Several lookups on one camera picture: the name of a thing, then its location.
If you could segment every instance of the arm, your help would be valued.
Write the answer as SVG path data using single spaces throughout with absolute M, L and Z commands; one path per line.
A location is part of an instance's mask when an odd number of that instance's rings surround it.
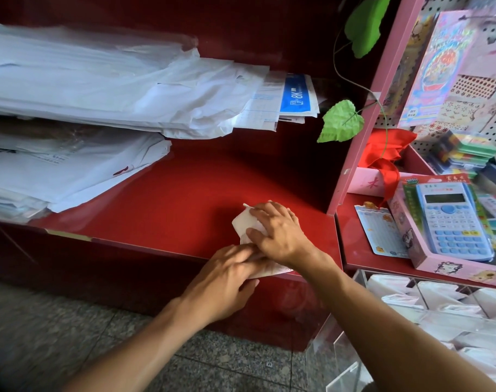
M 219 250 L 181 297 L 172 300 L 140 333 L 75 376 L 64 391 L 144 390 L 197 331 L 244 307 L 258 284 L 258 280 L 245 281 L 267 265 L 260 260 L 244 262 L 255 251 L 247 245 Z
M 268 237 L 254 229 L 246 231 L 248 237 L 313 286 L 380 390 L 496 392 L 496 383 L 484 373 L 348 277 L 304 236 L 289 209 L 271 202 L 251 213 Z

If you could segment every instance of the calculator button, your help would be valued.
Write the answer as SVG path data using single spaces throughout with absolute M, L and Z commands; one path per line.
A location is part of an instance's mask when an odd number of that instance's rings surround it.
M 447 214 L 455 213 L 455 207 L 453 205 L 442 205 L 440 210 Z

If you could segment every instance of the calculator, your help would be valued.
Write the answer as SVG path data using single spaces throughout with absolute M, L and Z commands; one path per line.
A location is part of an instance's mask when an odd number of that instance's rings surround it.
M 472 261 L 493 258 L 493 248 L 465 183 L 417 184 L 417 195 L 432 252 Z

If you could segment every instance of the granite floor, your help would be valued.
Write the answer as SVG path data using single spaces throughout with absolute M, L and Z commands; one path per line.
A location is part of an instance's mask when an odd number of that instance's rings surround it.
M 0 283 L 0 386 L 58 390 L 151 318 Z M 307 390 L 304 353 L 201 331 L 148 391 Z

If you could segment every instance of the green leaf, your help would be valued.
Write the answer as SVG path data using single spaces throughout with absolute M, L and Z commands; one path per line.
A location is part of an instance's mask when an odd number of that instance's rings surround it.
M 351 49 L 357 59 L 371 51 L 380 37 L 379 26 L 390 0 L 364 0 L 351 13 L 344 33 L 353 42 Z
M 334 105 L 322 118 L 324 126 L 317 143 L 344 142 L 351 139 L 364 127 L 364 118 L 355 112 L 355 106 L 349 100 Z

